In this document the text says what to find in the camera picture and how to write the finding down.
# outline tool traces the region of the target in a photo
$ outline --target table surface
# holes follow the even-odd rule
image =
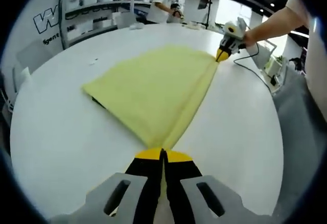
[[[23,83],[11,124],[15,176],[46,218],[71,213],[88,191],[124,172],[145,146],[81,86],[128,58],[166,44],[215,55],[222,35],[178,24],[121,29],[59,53]],[[203,175],[236,191],[256,214],[272,214],[283,175],[282,135],[271,95],[252,72],[222,62],[190,126],[174,147]],[[251,58],[241,60],[258,74]]]

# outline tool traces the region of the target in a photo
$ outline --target ceiling light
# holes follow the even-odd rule
[[[299,36],[302,36],[302,37],[309,38],[309,35],[303,34],[303,33],[297,32],[297,31],[291,31],[291,34],[296,34],[296,35],[299,35]]]

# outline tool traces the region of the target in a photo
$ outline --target yellow towel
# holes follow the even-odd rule
[[[123,61],[83,89],[148,148],[172,148],[192,121],[218,63],[208,53],[165,46]]]

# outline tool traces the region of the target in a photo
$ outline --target white t-shirt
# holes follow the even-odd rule
[[[167,22],[169,13],[166,11],[163,11],[162,9],[159,9],[155,6],[155,3],[162,3],[168,8],[170,8],[170,5],[172,3],[172,0],[152,0],[152,4],[149,10],[149,13],[147,15],[147,20],[156,22],[156,23],[165,23]]]
[[[304,20],[309,28],[309,43],[306,58],[308,89],[327,121],[327,53],[318,33],[318,26],[301,0],[288,0],[286,7]]]

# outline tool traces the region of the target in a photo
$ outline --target shelving unit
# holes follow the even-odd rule
[[[112,10],[112,12],[117,12],[118,7],[129,8],[131,12],[134,12],[134,5],[135,6],[146,6],[150,7],[151,3],[142,2],[142,1],[135,1],[135,0],[113,0],[111,2],[98,2],[91,5],[86,6],[79,6],[74,9],[68,10],[66,8],[67,0],[59,0],[59,30],[61,36],[61,43],[63,49],[69,48],[72,45],[81,42],[85,39],[90,37],[96,36],[98,34],[102,34],[105,32],[113,31],[117,29],[117,26],[109,26],[105,28],[95,29],[90,32],[84,33],[72,40],[68,40],[67,34],[70,31],[67,26],[67,20],[71,20],[71,17],[76,17],[79,14],[84,14],[85,12],[91,10],[97,10],[102,8],[107,8]]]

